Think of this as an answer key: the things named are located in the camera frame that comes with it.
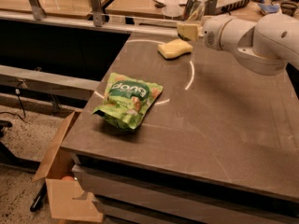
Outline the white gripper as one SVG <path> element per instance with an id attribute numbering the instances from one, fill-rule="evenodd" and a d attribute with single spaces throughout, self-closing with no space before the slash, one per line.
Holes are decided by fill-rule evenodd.
<path id="1" fill-rule="evenodd" d="M 219 15 L 208 19 L 203 26 L 204 43 L 214 50 L 234 50 L 235 42 L 228 38 L 232 33 L 230 25 L 235 16 Z M 179 23 L 177 25 L 178 35 L 182 39 L 196 41 L 199 36 L 197 24 Z"/>

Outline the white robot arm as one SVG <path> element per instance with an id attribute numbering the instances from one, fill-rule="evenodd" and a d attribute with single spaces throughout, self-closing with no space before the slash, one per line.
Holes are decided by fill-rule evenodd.
<path id="1" fill-rule="evenodd" d="M 285 14 L 268 14 L 258 21 L 247 21 L 231 15 L 218 15 L 194 25 L 199 35 L 184 40 L 204 39 L 208 48 L 231 53 L 250 71 L 275 76 L 291 65 L 299 71 L 299 20 Z"/>

